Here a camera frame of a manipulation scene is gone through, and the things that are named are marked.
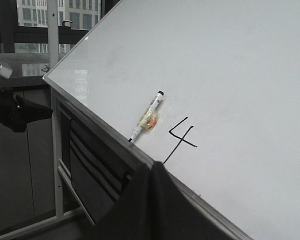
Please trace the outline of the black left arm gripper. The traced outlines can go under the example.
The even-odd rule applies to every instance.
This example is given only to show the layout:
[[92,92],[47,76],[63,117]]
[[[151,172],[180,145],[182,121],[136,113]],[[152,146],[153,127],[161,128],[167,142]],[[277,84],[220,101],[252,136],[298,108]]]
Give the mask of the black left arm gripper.
[[[8,80],[13,70],[0,61],[0,79]],[[14,99],[14,91],[10,88],[0,89],[0,124],[15,133],[24,133],[27,124],[52,117],[53,110],[45,105],[30,101],[20,95]]]

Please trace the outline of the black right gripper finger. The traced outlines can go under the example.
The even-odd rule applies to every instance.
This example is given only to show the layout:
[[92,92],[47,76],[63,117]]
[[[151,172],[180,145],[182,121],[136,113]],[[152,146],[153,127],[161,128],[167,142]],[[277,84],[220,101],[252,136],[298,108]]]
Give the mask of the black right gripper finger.
[[173,183],[165,167],[71,163],[74,189],[96,225],[84,240],[232,240]]

